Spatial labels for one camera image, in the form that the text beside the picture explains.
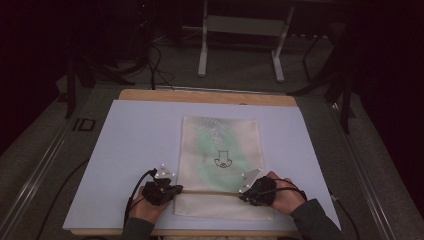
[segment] dark background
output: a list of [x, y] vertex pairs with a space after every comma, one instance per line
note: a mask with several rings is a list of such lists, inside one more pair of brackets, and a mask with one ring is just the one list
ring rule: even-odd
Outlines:
[[[181, 25], [201, 26], [202, 1], [157, 0], [155, 4], [155, 24], [177, 42]], [[1, 1], [0, 153], [58, 97], [55, 82], [65, 74], [72, 46], [78, 45], [99, 62], [109, 64], [144, 54], [130, 54], [133, 51], [127, 49], [132, 24], [139, 21], [132, 5], [129, 0]], [[420, 186], [424, 182], [424, 3], [391, 0], [381, 5], [355, 30], [361, 44], [351, 46], [360, 59], [354, 90], [424, 215]], [[227, 11], [226, 7], [218, 1], [212, 9]], [[296, 11], [291, 31], [313, 33], [301, 20], [311, 12], [308, 7]], [[265, 11], [255, 14], [269, 16]], [[123, 38], [108, 35], [112, 29], [120, 29]], [[143, 39], [136, 42], [144, 45]]]

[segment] dark sleeve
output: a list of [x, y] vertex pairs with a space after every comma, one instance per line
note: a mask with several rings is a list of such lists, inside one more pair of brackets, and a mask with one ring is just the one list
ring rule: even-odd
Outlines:
[[345, 239], [340, 229], [325, 215], [316, 199], [300, 205], [291, 216], [299, 232], [311, 240]]
[[121, 240], [148, 240], [155, 225], [139, 218], [128, 218]]

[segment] gray carpet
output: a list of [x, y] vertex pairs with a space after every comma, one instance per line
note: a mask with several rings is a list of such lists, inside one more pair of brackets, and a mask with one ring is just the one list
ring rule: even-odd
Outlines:
[[[281, 58], [287, 81], [277, 83], [273, 72], [271, 56], [264, 48], [243, 48], [230, 50], [238, 45], [223, 45], [211, 42], [209, 48], [207, 76], [197, 77], [200, 54], [198, 38], [190, 38], [183, 46], [158, 44], [161, 50], [159, 69], [173, 74], [163, 73], [170, 84], [177, 87], [207, 88], [238, 91], [254, 91], [284, 94], [305, 86], [305, 72], [301, 58], [310, 41], [303, 38], [290, 38], [284, 45], [284, 57]], [[331, 45], [325, 39], [320, 40], [308, 57], [310, 71], [316, 73], [331, 51]], [[156, 62], [158, 53], [151, 51], [152, 60]], [[149, 86], [148, 69], [127, 78], [137, 82], [136, 88]], [[0, 216], [12, 206], [25, 180], [32, 173], [50, 142], [63, 126], [71, 126], [60, 144], [48, 174], [34, 195], [22, 219], [18, 222], [11, 239], [34, 239], [54, 195], [67, 175], [80, 163], [87, 160], [96, 144], [103, 122], [113, 99], [119, 96], [125, 87], [109, 82], [98, 76], [94, 90], [78, 88], [80, 110], [75, 118], [95, 119], [96, 126], [92, 132], [72, 131], [75, 118], [65, 120], [66, 106], [54, 102], [37, 119], [34, 124], [1, 156], [0, 160]], [[162, 82], [156, 75], [156, 81]], [[390, 157], [377, 132], [364, 112], [359, 99], [354, 95], [352, 110], [356, 118], [350, 119], [352, 133], [346, 136], [340, 129], [337, 112], [333, 111], [322, 99], [322, 87], [304, 97], [296, 98], [305, 118], [313, 146], [316, 151], [324, 178], [332, 192], [344, 204], [358, 226], [362, 239], [393, 239], [382, 236], [370, 210], [370, 199], [358, 177], [355, 157], [363, 164], [370, 183], [378, 196], [379, 204], [386, 214], [393, 231], [394, 239], [422, 239], [424, 223], [409, 198]], [[84, 94], [89, 95], [84, 101]], [[354, 155], [349, 141], [353, 142]], [[81, 239], [62, 225], [84, 173], [83, 166], [66, 184], [58, 198], [41, 239]], [[342, 230], [348, 239], [355, 239], [352, 224], [341, 208], [335, 204]]]

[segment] white metal frame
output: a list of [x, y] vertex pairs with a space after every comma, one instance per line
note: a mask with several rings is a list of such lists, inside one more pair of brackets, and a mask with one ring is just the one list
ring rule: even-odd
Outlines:
[[202, 49], [200, 51], [199, 77], [206, 76], [206, 63], [208, 58], [208, 31], [229, 32], [242, 34], [255, 34], [276, 36], [280, 40], [275, 50], [271, 51], [272, 62], [274, 64], [275, 76], [278, 82], [284, 82], [283, 70], [280, 62], [280, 54], [287, 31], [294, 13], [294, 6], [291, 6], [285, 20], [268, 20], [237, 18], [217, 15], [208, 15], [208, 0], [203, 0], [203, 27], [202, 27]]

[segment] person's arm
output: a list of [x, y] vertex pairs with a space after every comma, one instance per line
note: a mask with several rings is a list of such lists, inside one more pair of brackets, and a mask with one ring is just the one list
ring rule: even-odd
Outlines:
[[133, 205], [121, 234], [121, 240], [148, 240], [160, 214], [169, 206], [168, 202], [161, 206], [152, 205], [141, 195], [133, 200]]
[[[289, 178], [282, 179], [274, 172], [267, 177], [276, 180], [277, 188], [293, 187]], [[297, 191], [278, 191], [271, 206], [282, 214], [293, 217], [299, 232], [311, 239], [345, 239], [339, 228], [327, 217], [318, 200], [305, 201]]]

